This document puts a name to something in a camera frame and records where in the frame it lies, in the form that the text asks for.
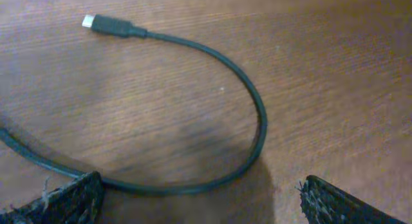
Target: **wooden table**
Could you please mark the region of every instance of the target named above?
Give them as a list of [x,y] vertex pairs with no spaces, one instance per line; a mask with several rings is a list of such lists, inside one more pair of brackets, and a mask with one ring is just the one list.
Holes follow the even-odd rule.
[[[108,191],[99,223],[304,223],[315,174],[412,222],[412,0],[1,0],[3,126],[56,161],[148,185],[204,182],[248,156],[253,103],[209,56],[81,27],[130,19],[206,44],[261,93],[269,128],[242,179],[197,196]],[[69,178],[0,144],[0,207]]]

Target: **black woven object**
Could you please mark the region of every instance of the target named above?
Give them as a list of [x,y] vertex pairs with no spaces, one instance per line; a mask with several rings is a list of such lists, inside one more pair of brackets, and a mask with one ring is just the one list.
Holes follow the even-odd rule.
[[91,224],[102,206],[103,197],[100,174],[88,173],[49,192],[45,198],[36,199],[19,209],[0,215],[0,223]]
[[310,175],[301,188],[301,208],[310,224],[405,224],[330,183]]

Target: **metal connector tip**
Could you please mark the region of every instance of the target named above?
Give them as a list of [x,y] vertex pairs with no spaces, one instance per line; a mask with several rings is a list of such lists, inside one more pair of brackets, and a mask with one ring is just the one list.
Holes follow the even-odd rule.
[[82,26],[86,28],[90,28],[91,24],[93,24],[94,19],[95,19],[94,15],[86,15],[83,19]]

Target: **usb cable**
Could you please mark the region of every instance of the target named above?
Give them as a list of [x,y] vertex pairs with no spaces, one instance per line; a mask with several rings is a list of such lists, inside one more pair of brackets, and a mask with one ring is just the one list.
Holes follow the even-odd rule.
[[[147,185],[137,185],[133,183],[121,182],[110,178],[102,178],[102,181],[105,186],[125,192],[132,192],[144,195],[165,196],[174,194],[195,194],[215,189],[220,185],[224,185],[235,180],[236,178],[239,178],[257,160],[262,151],[267,133],[267,114],[265,111],[265,107],[263,105],[263,101],[257,89],[254,87],[253,83],[249,80],[246,74],[231,60],[229,60],[227,57],[225,57],[218,51],[213,50],[202,44],[193,41],[188,41],[186,39],[182,39],[179,37],[173,37],[171,35],[148,32],[144,28],[134,26],[130,21],[123,21],[121,19],[115,19],[103,15],[86,15],[82,25],[86,28],[90,28],[94,32],[103,33],[106,35],[115,35],[123,38],[139,37],[158,39],[161,41],[168,41],[176,44],[181,44],[208,53],[209,55],[217,58],[229,69],[231,69],[236,74],[236,76],[238,76],[239,80],[244,83],[244,85],[248,89],[248,92],[250,93],[250,96],[254,101],[256,111],[258,114],[259,125],[257,127],[257,134],[255,135],[254,145],[252,147],[252,151],[250,152],[250,156],[240,167],[238,167],[235,171],[229,173],[226,176],[206,183],[172,187],[153,187]],[[53,162],[37,154],[36,152],[32,151],[29,147],[20,143],[20,141],[14,138],[5,128],[0,128],[0,139],[8,147],[12,148],[16,153],[25,157],[27,160],[36,163],[37,165],[74,178],[84,174],[84,172],[82,171],[78,171],[76,169],[69,168],[57,162]]]

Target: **table surface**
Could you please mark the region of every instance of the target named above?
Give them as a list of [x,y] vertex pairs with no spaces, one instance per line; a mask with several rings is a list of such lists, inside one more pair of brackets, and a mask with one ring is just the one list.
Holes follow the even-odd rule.
[[[248,156],[257,115],[215,59],[81,27],[132,20],[239,64],[269,119],[261,158],[196,196],[108,191],[99,223],[304,223],[295,186],[317,175],[412,222],[411,0],[0,0],[0,115],[35,151],[147,185],[204,182]],[[0,208],[70,178],[0,143]]]

